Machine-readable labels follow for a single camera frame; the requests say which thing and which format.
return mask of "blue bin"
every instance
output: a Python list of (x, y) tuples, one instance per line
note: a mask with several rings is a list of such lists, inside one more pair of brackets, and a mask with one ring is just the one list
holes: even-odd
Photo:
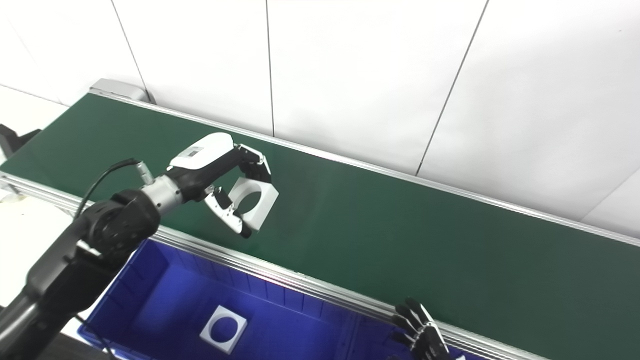
[[(230, 355), (200, 338), (218, 306), (248, 322)], [(131, 360), (412, 359), (392, 325), (150, 240), (87, 321)], [(101, 348), (90, 328), (78, 333)]]

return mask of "robotic hand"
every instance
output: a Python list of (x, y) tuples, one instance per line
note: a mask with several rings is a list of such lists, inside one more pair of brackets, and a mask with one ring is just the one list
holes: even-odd
[(438, 324), (424, 306), (411, 297), (406, 298), (405, 303), (396, 306), (397, 315), (393, 315), (391, 321), (406, 333), (393, 332), (392, 339), (406, 345), (416, 360), (453, 360)]
[[(75, 314), (96, 301), (140, 242), (157, 231), (160, 218), (177, 206), (205, 200), (224, 223), (247, 238), (251, 229), (260, 229), (278, 195), (265, 157), (234, 144), (225, 133), (194, 143), (155, 179), (140, 161), (125, 161), (110, 170), (123, 164), (136, 164), (145, 185), (118, 192), (78, 214), (31, 267), (25, 287), (0, 313), (0, 360), (37, 358)], [(227, 196), (213, 182), (235, 167), (246, 179), (239, 179)], [(239, 214), (234, 201), (256, 191), (263, 191), (259, 203)]]

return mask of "white wall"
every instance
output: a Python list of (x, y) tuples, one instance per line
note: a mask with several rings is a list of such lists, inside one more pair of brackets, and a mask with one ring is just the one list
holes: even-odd
[(640, 3), (491, 0), (444, 106), (485, 4), (0, 0), (0, 85), (72, 104), (122, 80), (169, 108), (640, 235)]

